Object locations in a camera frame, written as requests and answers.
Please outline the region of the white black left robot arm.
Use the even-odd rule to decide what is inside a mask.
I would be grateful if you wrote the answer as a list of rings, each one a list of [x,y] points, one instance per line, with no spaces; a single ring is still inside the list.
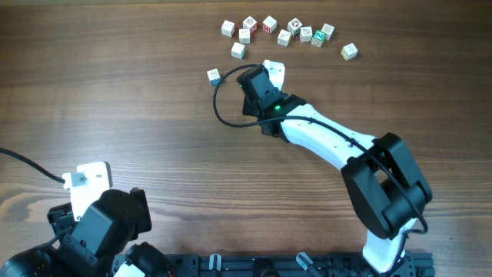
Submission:
[[[44,244],[12,256],[2,276],[173,276],[175,267],[155,247],[133,245],[114,264],[128,242],[151,230],[145,192],[110,189],[86,209],[80,221]]]

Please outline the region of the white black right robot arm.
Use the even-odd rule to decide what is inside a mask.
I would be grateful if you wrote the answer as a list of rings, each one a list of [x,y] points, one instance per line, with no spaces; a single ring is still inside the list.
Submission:
[[[367,228],[362,255],[380,274],[403,262],[406,238],[423,219],[430,186],[404,141],[393,133],[376,138],[324,117],[303,98],[281,91],[284,67],[252,65],[238,76],[243,113],[265,135],[302,146],[341,172],[357,217]]]

